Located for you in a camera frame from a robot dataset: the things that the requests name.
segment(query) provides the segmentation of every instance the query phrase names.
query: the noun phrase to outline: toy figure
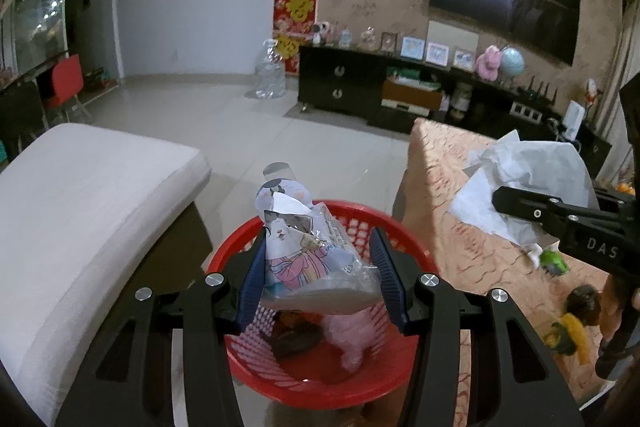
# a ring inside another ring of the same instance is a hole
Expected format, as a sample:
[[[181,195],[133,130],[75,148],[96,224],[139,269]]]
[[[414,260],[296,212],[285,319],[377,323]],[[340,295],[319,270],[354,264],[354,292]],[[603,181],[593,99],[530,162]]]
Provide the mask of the toy figure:
[[[596,85],[596,81],[590,78],[587,81],[587,85],[584,90],[584,97],[585,97],[584,108],[586,109],[584,114],[585,119],[589,116],[589,111],[591,107],[593,107],[593,104],[596,102],[596,100],[602,93],[603,91],[598,89],[598,86]]]
[[[553,249],[545,250],[540,254],[540,266],[552,277],[559,277],[569,272],[562,254]]]
[[[600,319],[600,295],[596,288],[584,284],[574,288],[564,302],[566,312],[551,326],[544,343],[556,355],[570,357],[578,354],[580,365],[589,363],[589,339],[585,326],[596,326]]]
[[[476,73],[483,80],[495,82],[498,78],[498,68],[502,61],[502,52],[498,46],[489,46],[476,60]]]

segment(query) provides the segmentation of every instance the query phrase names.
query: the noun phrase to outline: bottle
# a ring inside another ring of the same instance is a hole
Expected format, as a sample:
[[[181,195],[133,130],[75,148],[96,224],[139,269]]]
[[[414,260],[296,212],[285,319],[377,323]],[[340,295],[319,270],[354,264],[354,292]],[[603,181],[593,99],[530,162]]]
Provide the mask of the bottle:
[[[284,62],[276,50],[277,44],[276,39],[267,39],[262,45],[255,65],[255,74],[258,76],[255,94],[258,98],[279,98],[286,91]]]
[[[340,33],[340,41],[338,42],[338,47],[349,49],[349,47],[351,46],[351,40],[351,31],[348,29],[342,30],[342,32]]]

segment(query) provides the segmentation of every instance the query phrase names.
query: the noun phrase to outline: metal screw head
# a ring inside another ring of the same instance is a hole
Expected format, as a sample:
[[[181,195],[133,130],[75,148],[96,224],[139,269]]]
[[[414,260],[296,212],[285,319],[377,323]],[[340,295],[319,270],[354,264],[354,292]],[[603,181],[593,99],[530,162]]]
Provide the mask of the metal screw head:
[[[219,286],[225,282],[225,276],[222,273],[210,273],[204,278],[204,282],[209,286]]]
[[[140,288],[136,291],[136,299],[139,301],[146,301],[152,294],[153,292],[151,291],[151,288],[147,288],[145,286],[144,288]]]
[[[501,288],[496,288],[491,291],[491,298],[494,301],[505,302],[509,298],[509,294]]]
[[[437,286],[440,284],[440,279],[438,279],[438,276],[433,273],[425,273],[420,276],[420,282],[425,286]]]

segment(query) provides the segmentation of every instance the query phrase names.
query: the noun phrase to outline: pink plush toy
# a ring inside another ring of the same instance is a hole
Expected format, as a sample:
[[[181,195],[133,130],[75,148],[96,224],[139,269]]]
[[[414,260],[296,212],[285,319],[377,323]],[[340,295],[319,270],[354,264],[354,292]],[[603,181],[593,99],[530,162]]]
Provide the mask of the pink plush toy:
[[[502,60],[502,52],[498,46],[489,46],[476,60],[476,73],[483,80],[495,82],[498,78],[498,68]]]

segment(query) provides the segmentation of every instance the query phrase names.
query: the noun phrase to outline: patterned tablecloth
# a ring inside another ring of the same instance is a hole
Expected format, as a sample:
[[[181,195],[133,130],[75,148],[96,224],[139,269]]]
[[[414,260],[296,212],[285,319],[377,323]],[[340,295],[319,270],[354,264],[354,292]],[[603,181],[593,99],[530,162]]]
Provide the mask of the patterned tablecloth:
[[[406,206],[402,223],[431,251],[440,274],[455,288],[484,294],[501,287],[513,296],[538,334],[550,329],[562,314],[567,294],[580,284],[598,289],[606,273],[570,257],[571,272],[557,278],[533,269],[529,259],[510,242],[461,223],[447,209],[468,179],[462,171],[470,150],[482,150],[494,140],[469,131],[418,119],[409,145],[408,169],[402,182]],[[590,397],[604,383],[594,372],[600,332],[587,328],[591,363],[577,357],[559,362],[576,400]],[[461,336],[460,386],[455,426],[466,425],[469,391],[470,341]]]

